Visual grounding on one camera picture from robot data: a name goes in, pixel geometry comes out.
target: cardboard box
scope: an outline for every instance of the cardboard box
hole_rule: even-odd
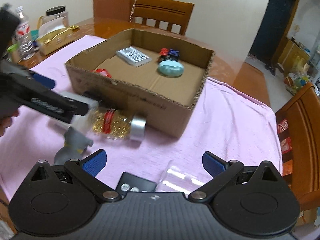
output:
[[[116,51],[134,46],[152,61],[134,67]],[[168,78],[157,72],[162,48],[180,51],[185,67],[182,76]],[[147,125],[180,137],[203,89],[215,52],[183,39],[139,29],[129,29],[82,51],[66,62],[74,91],[82,94],[95,90],[105,95],[119,109],[147,117]],[[91,73],[97,68],[109,71],[112,78]]]

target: silver jar lid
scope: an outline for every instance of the silver jar lid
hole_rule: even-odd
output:
[[[131,120],[130,140],[142,142],[144,139],[145,127],[146,118],[140,115],[134,115]]]

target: chair backrest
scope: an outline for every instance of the chair backrest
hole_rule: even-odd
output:
[[[277,124],[287,119],[288,129],[280,141],[290,137],[292,150],[283,161],[293,160],[292,174],[284,176],[297,197],[301,211],[320,206],[320,100],[307,83],[277,113]]]
[[[147,19],[156,20],[155,28],[160,22],[168,22],[167,31],[172,30],[172,25],[180,25],[179,34],[185,35],[193,10],[193,3],[173,0],[132,0],[130,21],[134,17],[141,17],[142,24],[146,25]]]

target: person's hand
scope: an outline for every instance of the person's hand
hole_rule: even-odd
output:
[[[19,111],[15,111],[12,116],[18,116]],[[0,137],[4,135],[4,131],[6,128],[10,127],[12,125],[12,118],[7,117],[0,121]]]

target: blue gripper pad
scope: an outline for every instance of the blue gripper pad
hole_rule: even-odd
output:
[[[107,164],[107,153],[105,150],[98,150],[80,161],[80,167],[92,176],[97,176]]]
[[[205,152],[202,155],[202,166],[212,178],[215,178],[225,171],[229,167],[229,164],[211,152]]]
[[[42,85],[44,85],[45,87],[47,87],[48,89],[53,89],[56,85],[56,82],[48,77],[45,77],[43,75],[40,75],[38,73],[34,73],[32,75],[32,77],[38,81],[39,83],[41,83]]]

